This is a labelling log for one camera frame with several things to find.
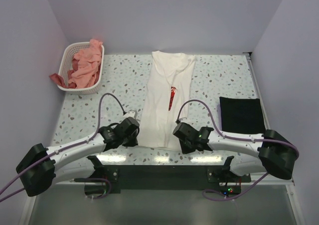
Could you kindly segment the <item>white t-shirt red print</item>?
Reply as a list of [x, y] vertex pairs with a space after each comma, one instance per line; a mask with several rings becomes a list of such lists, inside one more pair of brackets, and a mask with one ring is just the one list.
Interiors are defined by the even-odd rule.
[[176, 119], [188, 116], [190, 84], [196, 58], [185, 53], [152, 52], [152, 67], [141, 115], [138, 145], [180, 151], [172, 132]]

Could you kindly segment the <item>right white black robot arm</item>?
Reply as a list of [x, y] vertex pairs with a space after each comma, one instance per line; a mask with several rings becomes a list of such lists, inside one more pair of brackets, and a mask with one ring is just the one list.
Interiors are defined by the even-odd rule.
[[226, 160], [222, 169], [223, 178], [229, 182], [239, 176], [262, 172], [290, 180], [299, 157], [297, 148], [274, 130], [266, 130], [262, 134], [238, 134], [211, 127], [196, 130], [180, 122], [173, 135], [178, 138], [184, 154], [204, 150], [239, 153], [239, 158]]

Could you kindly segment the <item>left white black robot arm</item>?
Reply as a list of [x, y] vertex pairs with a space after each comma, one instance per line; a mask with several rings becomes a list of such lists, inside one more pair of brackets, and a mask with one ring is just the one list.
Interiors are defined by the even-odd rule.
[[97, 132], [74, 143], [44, 147], [36, 144], [18, 164], [16, 172], [28, 196], [34, 197], [52, 185], [77, 178], [88, 177], [98, 181], [103, 176], [100, 163], [89, 156], [113, 150], [119, 146], [134, 147], [140, 125], [133, 117], [125, 118], [115, 127], [103, 126]]

